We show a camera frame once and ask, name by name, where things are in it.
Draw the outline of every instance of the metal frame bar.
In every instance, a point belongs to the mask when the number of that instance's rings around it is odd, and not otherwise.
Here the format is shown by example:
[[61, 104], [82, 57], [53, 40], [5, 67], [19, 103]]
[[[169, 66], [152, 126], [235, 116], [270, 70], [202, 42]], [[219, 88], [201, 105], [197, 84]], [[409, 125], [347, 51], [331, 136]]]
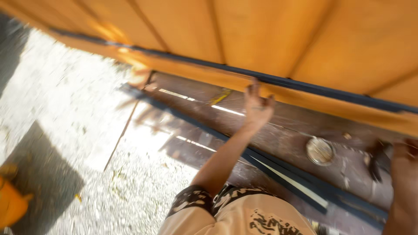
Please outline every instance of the metal frame bar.
[[251, 71], [248, 69], [241, 69], [237, 67], [228, 66], [225, 64], [218, 64], [218, 63], [213, 63], [209, 61], [203, 61], [199, 59], [173, 55], [173, 54], [166, 53], [166, 52], [145, 49], [139, 46], [126, 45], [126, 44], [113, 42], [113, 41], [106, 41], [102, 38], [72, 33], [72, 32], [68, 32], [65, 30], [61, 30], [61, 29], [51, 28], [51, 30], [62, 36], [77, 38], [77, 39], [81, 39], [81, 40], [85, 40], [85, 41], [89, 41], [93, 43], [98, 43], [102, 45], [130, 48], [135, 51], [141, 51], [145, 54], [156, 55], [156, 56], [173, 59], [173, 60], [177, 60], [181, 62], [198, 64], [198, 65], [203, 65], [203, 66], [212, 67], [216, 69], [222, 69], [225, 71], [230, 71], [230, 72], [234, 72], [238, 74], [252, 76], [252, 77], [258, 78], [261, 82], [265, 82], [268, 84], [272, 84], [272, 85], [276, 85], [276, 86], [280, 86], [284, 88], [289, 88], [293, 90], [298, 90], [302, 92], [307, 92], [307, 93], [311, 93], [314, 95], [321, 95], [321, 96], [329, 97], [332, 99], [346, 101], [346, 102], [363, 105], [363, 106], [367, 106], [367, 107], [371, 107], [371, 108], [375, 108], [379, 110], [384, 110], [384, 111], [389, 111], [389, 112], [406, 111], [406, 112], [418, 114], [418, 107], [413, 107], [413, 106], [403, 105], [403, 104], [399, 104], [399, 103], [395, 103], [391, 101], [376, 99], [376, 98], [372, 98], [366, 95], [359, 95], [359, 94], [355, 94], [351, 92], [345, 92], [345, 91], [341, 91], [337, 89], [318, 86], [318, 85], [314, 85], [314, 84], [310, 84], [306, 82], [299, 82], [299, 81], [295, 81], [295, 80], [288, 79], [288, 78], [255, 72], [255, 71]]

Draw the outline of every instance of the white t-shirt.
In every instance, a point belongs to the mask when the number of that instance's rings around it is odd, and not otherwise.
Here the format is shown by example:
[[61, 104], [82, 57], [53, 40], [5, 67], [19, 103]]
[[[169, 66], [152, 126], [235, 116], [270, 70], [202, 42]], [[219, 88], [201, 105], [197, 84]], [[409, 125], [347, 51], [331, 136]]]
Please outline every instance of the white t-shirt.
[[160, 235], [315, 235], [288, 202], [261, 189], [224, 187], [213, 200], [193, 185], [180, 192]]

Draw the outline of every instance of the hand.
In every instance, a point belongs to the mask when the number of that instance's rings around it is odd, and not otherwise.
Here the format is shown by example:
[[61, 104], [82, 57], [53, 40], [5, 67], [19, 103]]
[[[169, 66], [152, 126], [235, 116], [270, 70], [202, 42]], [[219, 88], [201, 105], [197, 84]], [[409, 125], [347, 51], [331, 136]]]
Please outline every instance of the hand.
[[391, 163], [394, 204], [418, 215], [418, 140], [395, 143]]
[[252, 85], [245, 89], [245, 110], [247, 111], [243, 128], [248, 128], [254, 133], [258, 132], [274, 113], [274, 95], [268, 99], [260, 97], [257, 79], [252, 80]]

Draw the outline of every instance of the round metal cap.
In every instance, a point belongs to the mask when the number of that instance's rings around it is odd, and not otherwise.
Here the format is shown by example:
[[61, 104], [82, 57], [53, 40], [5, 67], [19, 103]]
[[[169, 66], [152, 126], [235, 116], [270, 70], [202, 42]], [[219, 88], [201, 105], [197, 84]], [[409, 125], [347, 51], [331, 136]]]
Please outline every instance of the round metal cap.
[[334, 148], [322, 138], [312, 138], [306, 144], [308, 158], [320, 166], [330, 165], [334, 158]]

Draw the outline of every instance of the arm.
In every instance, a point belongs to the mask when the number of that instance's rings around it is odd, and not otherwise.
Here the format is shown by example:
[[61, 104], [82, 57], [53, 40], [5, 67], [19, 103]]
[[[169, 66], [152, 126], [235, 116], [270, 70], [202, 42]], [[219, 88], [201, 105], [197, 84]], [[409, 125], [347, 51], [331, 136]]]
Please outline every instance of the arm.
[[391, 175], [393, 203], [383, 235], [418, 234], [418, 140], [395, 143]]
[[215, 196], [227, 181], [237, 160], [257, 133], [274, 113], [274, 97], [260, 98], [256, 79], [245, 92], [247, 111], [244, 125], [203, 165], [191, 185], [199, 185]]

